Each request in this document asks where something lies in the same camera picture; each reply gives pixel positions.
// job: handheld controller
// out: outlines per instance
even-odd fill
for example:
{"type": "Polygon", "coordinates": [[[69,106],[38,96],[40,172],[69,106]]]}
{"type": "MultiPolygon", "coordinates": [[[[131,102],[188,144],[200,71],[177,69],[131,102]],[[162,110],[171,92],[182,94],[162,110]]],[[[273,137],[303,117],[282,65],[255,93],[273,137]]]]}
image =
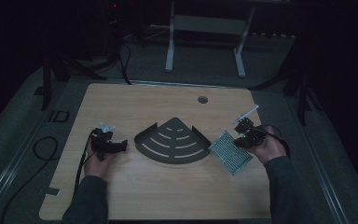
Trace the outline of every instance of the handheld controller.
{"type": "Polygon", "coordinates": [[[124,140],[121,143],[112,143],[112,132],[104,133],[102,129],[95,129],[91,136],[91,148],[100,161],[104,160],[105,153],[119,153],[127,149],[128,141],[124,140]]]}
{"type": "Polygon", "coordinates": [[[240,123],[234,130],[237,133],[243,133],[242,137],[237,138],[234,141],[234,144],[237,147],[249,148],[260,146],[263,144],[264,138],[266,137],[262,126],[255,127],[254,123],[248,118],[240,120],[240,123]]]}

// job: white table leg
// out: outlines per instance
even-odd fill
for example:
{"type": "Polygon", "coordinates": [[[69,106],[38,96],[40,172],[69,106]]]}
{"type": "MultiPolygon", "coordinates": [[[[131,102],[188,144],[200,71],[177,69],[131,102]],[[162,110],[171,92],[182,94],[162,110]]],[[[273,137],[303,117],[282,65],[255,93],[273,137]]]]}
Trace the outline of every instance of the white table leg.
{"type": "Polygon", "coordinates": [[[171,1],[171,19],[170,19],[170,44],[168,46],[167,62],[165,63],[165,71],[171,72],[173,68],[173,54],[175,51],[175,45],[173,43],[173,24],[174,24],[174,4],[175,1],[171,1]]]}
{"type": "Polygon", "coordinates": [[[251,22],[252,22],[252,18],[254,16],[254,14],[255,14],[255,7],[252,7],[252,9],[249,13],[249,16],[248,16],[248,20],[246,21],[246,23],[243,26],[241,42],[236,48],[234,48],[235,63],[237,64],[237,70],[238,70],[239,77],[245,77],[245,69],[243,67],[243,60],[242,60],[241,53],[242,53],[243,45],[245,44],[246,37],[248,36],[249,27],[251,26],[251,22]]]}

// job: metal frame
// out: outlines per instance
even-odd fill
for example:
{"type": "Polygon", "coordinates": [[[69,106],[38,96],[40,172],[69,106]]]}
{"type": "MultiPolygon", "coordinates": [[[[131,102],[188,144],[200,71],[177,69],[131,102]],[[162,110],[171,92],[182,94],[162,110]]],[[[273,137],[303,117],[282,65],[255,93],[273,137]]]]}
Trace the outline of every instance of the metal frame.
{"type": "Polygon", "coordinates": [[[216,18],[204,18],[204,17],[189,17],[175,15],[175,1],[171,1],[171,18],[170,18],[170,42],[167,52],[167,62],[165,63],[165,71],[171,72],[173,70],[173,54],[175,51],[174,45],[174,30],[189,30],[199,32],[211,32],[218,34],[232,34],[241,35],[240,44],[234,48],[234,58],[237,65],[238,76],[245,77],[245,69],[243,66],[243,59],[241,56],[243,46],[245,44],[246,37],[249,33],[249,27],[252,22],[252,18],[255,14],[255,7],[252,7],[246,21],[239,20],[226,20],[216,18]]]}

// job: person's left hand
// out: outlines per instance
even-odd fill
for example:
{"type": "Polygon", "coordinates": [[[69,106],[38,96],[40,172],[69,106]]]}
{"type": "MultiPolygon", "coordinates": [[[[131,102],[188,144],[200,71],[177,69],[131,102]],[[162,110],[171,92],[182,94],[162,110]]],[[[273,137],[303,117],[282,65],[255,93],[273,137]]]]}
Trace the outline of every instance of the person's left hand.
{"type": "Polygon", "coordinates": [[[87,147],[88,159],[84,164],[84,175],[95,175],[104,179],[106,172],[109,169],[110,164],[112,163],[112,160],[117,154],[105,153],[104,160],[100,161],[97,155],[94,154],[94,151],[92,151],[91,141],[92,140],[90,140],[89,146],[87,147]]]}

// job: perforated plate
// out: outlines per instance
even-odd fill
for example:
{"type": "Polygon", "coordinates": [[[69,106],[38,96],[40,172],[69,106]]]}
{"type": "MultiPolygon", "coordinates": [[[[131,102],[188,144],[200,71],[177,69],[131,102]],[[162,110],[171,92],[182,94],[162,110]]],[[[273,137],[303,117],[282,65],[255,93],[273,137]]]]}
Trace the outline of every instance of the perforated plate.
{"type": "Polygon", "coordinates": [[[252,159],[245,149],[234,144],[234,138],[224,131],[209,149],[225,164],[232,175],[235,175],[248,161],[252,159]]]}
{"type": "Polygon", "coordinates": [[[157,123],[135,136],[136,148],[146,157],[168,164],[199,161],[210,153],[211,142],[195,127],[188,129],[179,118],[157,123]]]}

